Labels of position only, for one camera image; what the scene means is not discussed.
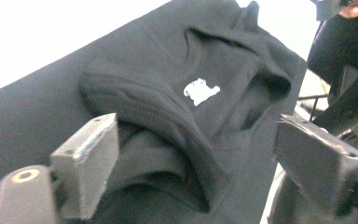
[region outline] crumpled black fabric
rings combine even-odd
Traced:
[[[172,1],[115,31],[87,64],[88,108],[137,129],[119,128],[126,137],[96,222],[260,219],[273,175],[262,165],[306,64],[257,16],[255,2]],[[198,78],[220,92],[194,106],[183,91]]]

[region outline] black cloth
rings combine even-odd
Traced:
[[[114,53],[87,66],[80,86],[93,114],[116,112],[119,120],[145,129],[122,145],[126,159],[118,159],[111,178],[120,183],[114,189],[142,185],[141,193],[131,189],[136,202],[108,194],[111,203],[95,221],[259,221],[265,200],[257,200],[261,182],[252,180],[257,172],[248,156],[271,149],[276,118],[306,64],[258,27],[257,14],[256,3],[242,9],[233,1],[173,1],[122,27],[110,39]],[[194,106],[184,88],[198,78],[220,92]],[[163,164],[172,158],[180,160]],[[142,165],[128,172],[129,164]],[[266,186],[261,189],[266,197]],[[249,216],[250,204],[257,216]],[[122,210],[129,206],[131,215]]]
[[[316,35],[308,68],[332,84],[347,64],[358,70],[358,18],[346,19],[338,14],[325,21]]]
[[[91,222],[258,223],[276,121],[306,68],[257,11],[173,0],[4,87],[0,179],[47,165],[89,119],[118,112],[120,158]],[[198,78],[221,90],[194,106],[183,88]]]

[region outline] white logo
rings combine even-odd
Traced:
[[[189,96],[194,101],[195,106],[208,100],[209,97],[216,95],[218,92],[220,92],[218,86],[214,86],[211,89],[206,85],[206,81],[201,78],[191,82],[183,90],[183,94]]]

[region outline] white print on shirt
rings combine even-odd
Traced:
[[[218,86],[214,86],[211,89],[206,85],[206,81],[201,78],[191,82],[183,90],[183,94],[189,96],[194,101],[195,106],[208,100],[209,97],[216,95],[218,92],[220,92]]]

